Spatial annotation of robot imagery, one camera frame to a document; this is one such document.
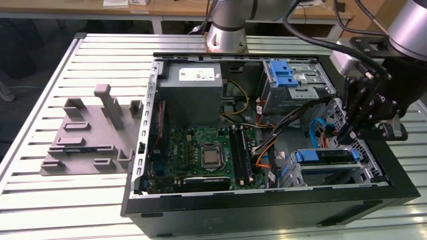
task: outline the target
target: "green motherboard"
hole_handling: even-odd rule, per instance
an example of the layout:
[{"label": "green motherboard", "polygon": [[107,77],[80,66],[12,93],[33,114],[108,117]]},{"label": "green motherboard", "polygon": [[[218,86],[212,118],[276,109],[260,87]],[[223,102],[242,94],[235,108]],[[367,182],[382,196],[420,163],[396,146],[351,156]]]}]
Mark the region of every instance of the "green motherboard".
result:
[{"label": "green motherboard", "polygon": [[[248,127],[244,133],[246,143],[251,149],[256,146],[255,130]],[[236,182],[228,128],[172,129],[168,139],[164,176],[155,178],[152,183],[156,187],[152,193],[174,193],[170,179],[182,176],[230,177],[230,190],[266,188],[264,173],[259,169],[254,169],[252,182],[247,184]],[[216,165],[218,162],[214,165],[207,164],[211,153],[220,154],[218,156],[222,159],[219,165]]]}]

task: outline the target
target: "sticker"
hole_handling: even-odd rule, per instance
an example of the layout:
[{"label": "sticker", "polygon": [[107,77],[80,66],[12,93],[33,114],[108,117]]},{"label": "sticker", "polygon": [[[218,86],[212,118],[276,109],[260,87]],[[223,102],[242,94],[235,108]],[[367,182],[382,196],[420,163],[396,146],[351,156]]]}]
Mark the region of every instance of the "sticker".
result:
[{"label": "sticker", "polygon": [[263,115],[263,106],[256,106],[256,113]]},{"label": "sticker", "polygon": [[215,81],[214,68],[182,68],[179,70],[180,81]]},{"label": "sticker", "polygon": [[64,149],[65,153],[80,153],[80,149]]},{"label": "sticker", "polygon": [[282,157],[283,159],[286,159],[286,152],[284,152],[284,151],[280,151],[280,152],[279,152],[279,155],[280,155],[280,157]]},{"label": "sticker", "polygon": [[274,183],[276,182],[276,176],[271,171],[268,172],[268,178]]},{"label": "sticker", "polygon": [[131,11],[131,14],[150,14],[150,11]]},{"label": "sticker", "polygon": [[296,80],[307,80],[304,74],[295,75],[294,78]]}]

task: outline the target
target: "white label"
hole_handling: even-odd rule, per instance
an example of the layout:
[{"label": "white label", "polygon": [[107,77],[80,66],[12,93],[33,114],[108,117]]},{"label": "white label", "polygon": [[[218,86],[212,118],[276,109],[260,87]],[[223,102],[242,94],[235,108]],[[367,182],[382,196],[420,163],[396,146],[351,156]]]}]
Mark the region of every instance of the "white label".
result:
[{"label": "white label", "polygon": [[182,68],[179,70],[180,81],[215,81],[214,68]]},{"label": "white label", "polygon": [[268,172],[268,178],[272,182],[276,182],[276,176],[271,171]]},{"label": "white label", "polygon": [[256,106],[256,113],[263,115],[263,106]]},{"label": "white label", "polygon": [[128,0],[130,4],[147,5],[150,0]]},{"label": "white label", "polygon": [[280,157],[282,157],[283,159],[286,159],[286,152],[284,152],[284,151],[280,151],[280,152],[279,152],[279,155],[280,155]]},{"label": "white label", "polygon": [[131,11],[131,14],[150,14],[150,11]]},{"label": "white label", "polygon": [[299,74],[294,76],[295,79],[298,80],[306,80],[306,75],[304,74]]}]

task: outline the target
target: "gray power supply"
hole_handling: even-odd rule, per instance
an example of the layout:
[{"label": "gray power supply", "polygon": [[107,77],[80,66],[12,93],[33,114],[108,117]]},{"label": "gray power supply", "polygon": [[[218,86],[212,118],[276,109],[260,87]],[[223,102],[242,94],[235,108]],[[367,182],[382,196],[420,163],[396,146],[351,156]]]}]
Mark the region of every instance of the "gray power supply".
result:
[{"label": "gray power supply", "polygon": [[171,127],[216,127],[223,96],[220,64],[175,63],[167,71],[159,92]]}]

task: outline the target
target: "screw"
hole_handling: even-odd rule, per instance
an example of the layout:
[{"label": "screw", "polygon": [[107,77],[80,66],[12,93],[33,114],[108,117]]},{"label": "screw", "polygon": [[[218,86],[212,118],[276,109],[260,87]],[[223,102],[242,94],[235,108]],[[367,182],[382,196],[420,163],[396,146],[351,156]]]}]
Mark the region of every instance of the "screw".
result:
[{"label": "screw", "polygon": [[356,138],[356,134],[355,134],[355,132],[354,132],[354,131],[350,133],[350,137],[351,137],[352,139],[355,139],[355,138]]}]

